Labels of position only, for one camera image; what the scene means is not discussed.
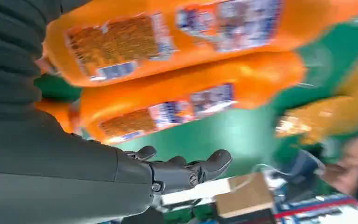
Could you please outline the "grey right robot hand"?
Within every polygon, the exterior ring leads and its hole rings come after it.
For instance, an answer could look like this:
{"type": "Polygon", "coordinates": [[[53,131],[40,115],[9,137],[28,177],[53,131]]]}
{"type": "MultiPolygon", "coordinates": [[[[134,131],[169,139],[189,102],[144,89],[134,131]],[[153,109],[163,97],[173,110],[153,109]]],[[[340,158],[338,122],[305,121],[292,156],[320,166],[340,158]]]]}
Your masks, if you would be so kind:
{"type": "Polygon", "coordinates": [[[47,25],[83,0],[0,0],[0,224],[96,224],[146,211],[155,194],[194,188],[232,161],[146,162],[85,140],[35,107],[47,25]]]}

